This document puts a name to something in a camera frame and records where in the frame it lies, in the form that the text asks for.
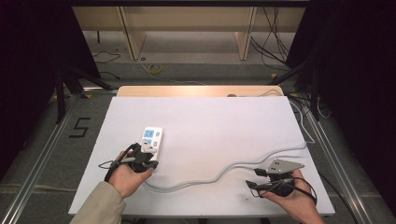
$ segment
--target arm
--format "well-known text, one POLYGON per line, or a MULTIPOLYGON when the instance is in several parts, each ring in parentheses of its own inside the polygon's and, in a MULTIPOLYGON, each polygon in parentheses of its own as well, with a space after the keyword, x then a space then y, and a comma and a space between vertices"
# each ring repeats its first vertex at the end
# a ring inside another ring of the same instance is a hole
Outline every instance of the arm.
MULTIPOLYGON (((300 170, 295 170, 293 176, 304 178, 300 170)), ((295 179, 296 187, 311 192, 311 188, 303 181, 295 179)), ((287 197, 280 197, 269 191, 261 191, 260 195, 271 202, 279 204, 295 220, 303 224, 324 224, 314 202, 301 192, 294 190, 287 197)))
POLYGON ((127 164, 117 168, 107 182, 100 182, 71 223, 120 223, 124 198, 131 196, 152 175, 152 169, 135 173, 127 164))

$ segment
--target hand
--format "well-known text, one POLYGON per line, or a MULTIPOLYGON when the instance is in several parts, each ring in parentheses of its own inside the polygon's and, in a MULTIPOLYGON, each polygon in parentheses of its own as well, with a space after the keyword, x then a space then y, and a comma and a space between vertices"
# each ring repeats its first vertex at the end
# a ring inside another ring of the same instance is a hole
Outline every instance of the hand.
MULTIPOLYGON (((300 170, 295 170, 292 175, 304 178, 300 170)), ((311 193, 311 188, 303 180, 295 179, 294 184, 297 188, 311 193)), ((325 223, 312 199, 297 190, 294 190, 287 197, 280 197, 273 192, 265 190, 261 191, 260 195, 271 202, 279 204, 292 218, 301 223, 325 223)))
POLYGON ((124 163, 113 172, 108 183, 120 193, 122 198, 127 198, 134 194, 146 179, 151 177, 152 172, 153 169, 149 168, 146 172, 135 173, 128 164, 124 163))

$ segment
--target metal rail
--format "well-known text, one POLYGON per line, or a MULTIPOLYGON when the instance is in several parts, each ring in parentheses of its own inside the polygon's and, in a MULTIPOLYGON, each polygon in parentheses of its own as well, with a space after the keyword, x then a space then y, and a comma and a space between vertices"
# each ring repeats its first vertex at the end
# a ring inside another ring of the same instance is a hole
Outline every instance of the metal rail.
POLYGON ((79 95, 73 95, 70 98, 70 103, 66 108, 66 113, 64 118, 61 120, 59 124, 55 125, 54 130, 49 136, 49 140, 41 151, 35 165, 21 186, 17 196, 13 199, 11 205, 8 207, 6 215, 2 220, 2 224, 8 223, 17 223, 18 219, 21 216, 23 208, 27 204, 38 179, 40 178, 43 170, 45 169, 47 162, 50 159, 53 149, 55 149, 58 141, 64 131, 64 126, 70 118, 70 114, 73 111, 74 106, 78 102, 79 95))
POLYGON ((330 140, 324 132, 320 122, 315 120, 311 112, 309 112, 307 116, 356 219, 361 224, 374 223, 371 216, 368 214, 359 193, 351 183, 343 164, 338 160, 337 154, 335 153, 334 148, 332 147, 332 144, 330 143, 330 140))

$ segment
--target table surface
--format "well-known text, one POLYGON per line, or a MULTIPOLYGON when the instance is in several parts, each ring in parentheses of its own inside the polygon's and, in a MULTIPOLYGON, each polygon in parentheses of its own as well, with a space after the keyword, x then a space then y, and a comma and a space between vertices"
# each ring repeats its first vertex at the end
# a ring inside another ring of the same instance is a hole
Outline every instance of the table surface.
POLYGON ((125 216, 285 216, 276 204, 254 198, 245 183, 245 180, 265 183, 267 179, 256 176, 252 169, 264 168, 274 158, 303 163, 302 172, 318 194, 318 211, 322 215, 332 215, 332 203, 304 147, 287 98, 224 97, 229 93, 256 96, 271 89, 280 90, 266 86, 120 88, 107 111, 69 213, 78 211, 96 183, 105 176, 106 170, 97 167, 99 163, 112 160, 120 150, 132 144, 131 141, 141 137, 145 127, 158 126, 164 129, 160 165, 148 181, 157 187, 206 181, 235 161, 259 161, 285 148, 303 149, 278 152, 261 164, 237 166, 211 184, 166 193, 144 184, 132 197, 125 199, 125 216), (141 97, 145 91, 147 97, 141 97), (186 96, 182 92, 189 97, 178 97, 180 94, 186 96))
POLYGON ((123 86, 117 96, 266 96, 283 95, 279 86, 123 86))

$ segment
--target power cord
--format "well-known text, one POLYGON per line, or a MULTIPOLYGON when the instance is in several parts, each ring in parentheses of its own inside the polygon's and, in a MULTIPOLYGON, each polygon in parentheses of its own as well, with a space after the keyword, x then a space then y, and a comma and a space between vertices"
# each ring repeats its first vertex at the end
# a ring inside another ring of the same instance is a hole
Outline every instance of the power cord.
POLYGON ((186 187, 192 187, 192 186, 197 186, 197 185, 203 185, 203 184, 213 184, 216 183, 217 181, 219 181, 221 179, 221 177, 228 171, 231 170, 232 168, 236 167, 237 165, 258 165, 261 164, 263 162, 265 162, 269 157, 273 156, 276 153, 280 153, 280 152, 284 152, 284 151, 292 151, 292 150, 302 150, 302 149, 306 149, 306 142, 304 142, 304 145, 302 147, 289 147, 289 148, 281 148, 278 149, 272 153, 270 153, 269 155, 267 155, 266 157, 264 157, 263 159, 261 159, 260 161, 236 161, 233 162, 227 166, 225 166, 225 168, 223 168, 217 175, 215 178, 212 178, 210 180, 192 180, 192 181, 185 181, 185 182, 181 182, 179 184, 176 184, 174 186, 171 187, 158 187, 158 186, 154 186, 151 185, 148 181, 146 181, 146 185, 149 186, 150 188, 159 191, 159 192, 173 192, 179 189, 184 189, 186 187))

